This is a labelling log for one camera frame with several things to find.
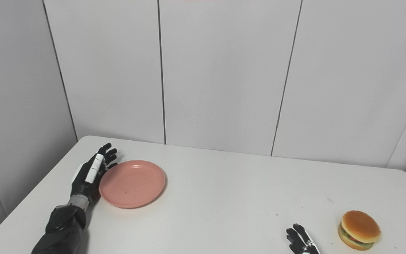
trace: top bun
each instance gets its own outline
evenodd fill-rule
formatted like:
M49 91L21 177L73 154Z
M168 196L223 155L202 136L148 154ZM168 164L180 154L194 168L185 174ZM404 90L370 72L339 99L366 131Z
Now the top bun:
M380 228L377 222L364 212L346 212L341 225L349 235L363 243L374 243L380 238Z

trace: pink plate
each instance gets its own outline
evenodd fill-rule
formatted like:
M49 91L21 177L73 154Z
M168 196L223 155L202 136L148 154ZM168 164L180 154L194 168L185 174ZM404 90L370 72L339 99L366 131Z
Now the pink plate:
M100 182L100 193L113 206L136 208L153 201L165 183L166 175L158 165L126 161L106 172Z

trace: hamburger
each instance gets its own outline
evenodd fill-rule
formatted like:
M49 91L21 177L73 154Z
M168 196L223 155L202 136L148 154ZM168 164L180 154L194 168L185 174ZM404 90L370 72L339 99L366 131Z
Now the hamburger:
M338 226L338 235L348 246L357 250L370 249L380 238L375 220L361 211L348 211Z

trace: bottom bun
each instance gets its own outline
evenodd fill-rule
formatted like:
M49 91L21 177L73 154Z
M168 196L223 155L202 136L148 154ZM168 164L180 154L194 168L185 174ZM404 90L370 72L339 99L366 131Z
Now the bottom bun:
M372 244L359 244L359 243L356 243L353 240L349 239L346 235L343 234L341 224L339 224L339 227L338 227L338 235L341 238L341 240L343 241L343 243L345 243L348 247L351 247L353 249L368 250L374 245L373 243Z

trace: white backdrop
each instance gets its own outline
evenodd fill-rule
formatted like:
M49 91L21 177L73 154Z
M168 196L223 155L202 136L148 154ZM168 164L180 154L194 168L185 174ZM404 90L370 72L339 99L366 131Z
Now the white backdrop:
M0 222L76 141L42 2L0 0Z
M274 156L386 167L405 126L406 1L303 1Z
M406 1L45 3L78 137L406 169Z

